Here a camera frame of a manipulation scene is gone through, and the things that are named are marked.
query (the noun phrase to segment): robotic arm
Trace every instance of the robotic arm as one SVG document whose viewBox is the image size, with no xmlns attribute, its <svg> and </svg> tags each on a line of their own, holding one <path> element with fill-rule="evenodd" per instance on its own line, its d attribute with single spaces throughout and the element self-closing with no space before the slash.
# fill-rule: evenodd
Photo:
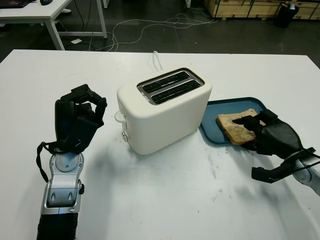
<svg viewBox="0 0 320 240">
<path fill-rule="evenodd" d="M 96 105 L 95 112 L 90 102 Z M 105 97 L 91 91 L 87 84 L 71 90 L 55 102 L 55 142 L 42 142 L 36 163 L 47 182 L 41 206 L 37 240 L 74 240 L 81 195 L 85 186 L 79 179 L 84 166 L 82 152 L 89 146 L 107 107 Z M 45 148 L 52 155 L 49 180 L 42 169 L 40 153 Z"/>
<path fill-rule="evenodd" d="M 255 180 L 274 183 L 289 175 L 312 188 L 320 196 L 320 156 L 313 147 L 305 149 L 298 134 L 287 123 L 278 119 L 270 110 L 256 116 L 245 116 L 233 120 L 255 133 L 255 141 L 242 146 L 263 155 L 277 155 L 283 163 L 272 170 L 253 167 L 251 177 Z"/>
</svg>

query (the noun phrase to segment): tabletop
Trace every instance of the tabletop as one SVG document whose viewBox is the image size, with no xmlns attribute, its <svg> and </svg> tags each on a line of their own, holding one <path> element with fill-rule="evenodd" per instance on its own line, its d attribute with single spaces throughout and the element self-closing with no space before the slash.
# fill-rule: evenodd
<svg viewBox="0 0 320 240">
<path fill-rule="evenodd" d="M 320 70 L 303 55 L 159 53 L 212 83 L 209 100 L 254 97 L 320 150 Z M 0 64 L 0 235 L 34 240 L 46 183 L 41 141 L 55 141 L 54 104 L 82 84 L 107 98 L 104 126 L 83 152 L 79 240 L 318 240 L 320 197 L 292 176 L 269 184 L 252 167 L 276 156 L 209 144 L 198 129 L 150 155 L 136 154 L 114 119 L 117 89 L 156 73 L 151 53 L 14 50 Z M 41 153 L 49 171 L 50 154 Z"/>
<path fill-rule="evenodd" d="M 40 0 L 31 2 L 22 8 L 0 9 L 2 19 L 51 19 L 64 9 L 71 0 L 53 0 L 50 4 L 42 6 Z"/>
</svg>

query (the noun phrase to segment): toaster slot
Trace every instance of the toaster slot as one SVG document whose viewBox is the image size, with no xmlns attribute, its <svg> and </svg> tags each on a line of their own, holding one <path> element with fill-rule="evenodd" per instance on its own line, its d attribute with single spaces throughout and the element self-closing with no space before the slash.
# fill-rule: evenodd
<svg viewBox="0 0 320 240">
<path fill-rule="evenodd" d="M 201 85 L 199 82 L 195 80 L 187 81 L 185 83 L 182 83 L 180 85 L 177 85 L 173 88 L 170 88 L 166 91 L 160 92 L 156 95 L 153 95 L 151 97 L 152 101 L 155 104 L 162 104 L 168 100 L 174 99 L 176 97 L 179 97 L 183 94 L 186 94 L 194 89 L 199 88 Z"/>
<path fill-rule="evenodd" d="M 153 81 L 151 83 L 148 83 L 148 84 L 144 85 L 142 87 L 142 89 L 147 94 L 149 94 L 149 93 L 155 92 L 159 89 L 163 89 L 167 86 L 176 84 L 176 83 L 181 82 L 183 80 L 186 80 L 188 78 L 189 78 L 189 75 L 185 71 L 181 71 L 181 72 L 178 72 L 174 75 L 159 79 L 157 81 Z"/>
</svg>

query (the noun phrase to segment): black trash bin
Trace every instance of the black trash bin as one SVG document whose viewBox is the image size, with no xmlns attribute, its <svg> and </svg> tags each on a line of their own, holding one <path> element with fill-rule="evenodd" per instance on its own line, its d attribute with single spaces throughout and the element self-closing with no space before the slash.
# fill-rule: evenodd
<svg viewBox="0 0 320 240">
<path fill-rule="evenodd" d="M 275 19 L 274 25 L 279 28 L 286 28 L 291 23 L 291 20 L 299 11 L 299 7 L 293 4 L 281 4 L 279 14 Z"/>
</svg>

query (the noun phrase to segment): black strap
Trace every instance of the black strap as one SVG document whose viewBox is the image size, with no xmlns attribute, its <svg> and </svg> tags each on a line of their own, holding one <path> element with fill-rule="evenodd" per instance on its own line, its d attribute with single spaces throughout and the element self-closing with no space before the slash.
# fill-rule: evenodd
<svg viewBox="0 0 320 240">
<path fill-rule="evenodd" d="M 47 176 L 46 172 L 42 168 L 41 158 L 40 158 L 40 153 L 41 153 L 41 151 L 42 151 L 42 149 L 44 148 L 45 145 L 46 145 L 46 143 L 43 141 L 36 148 L 36 160 L 35 160 L 35 162 L 36 162 L 36 165 L 38 166 L 38 168 L 40 169 L 41 176 L 43 177 L 43 179 L 47 183 L 49 181 L 49 179 L 48 179 L 48 176 Z"/>
<path fill-rule="evenodd" d="M 43 179 L 45 180 L 46 183 L 49 181 L 49 179 L 48 179 L 48 176 L 47 176 L 46 172 L 42 168 L 40 153 L 41 153 L 43 148 L 46 149 L 51 154 L 66 154 L 67 153 L 67 151 L 55 151 L 55 148 L 57 148 L 58 146 L 59 146 L 59 143 L 57 141 L 48 142 L 48 143 L 43 141 L 36 148 L 36 160 L 35 160 L 35 162 L 36 162 L 36 165 L 38 166 L 38 168 L 40 170 L 41 176 L 43 177 Z"/>
</svg>

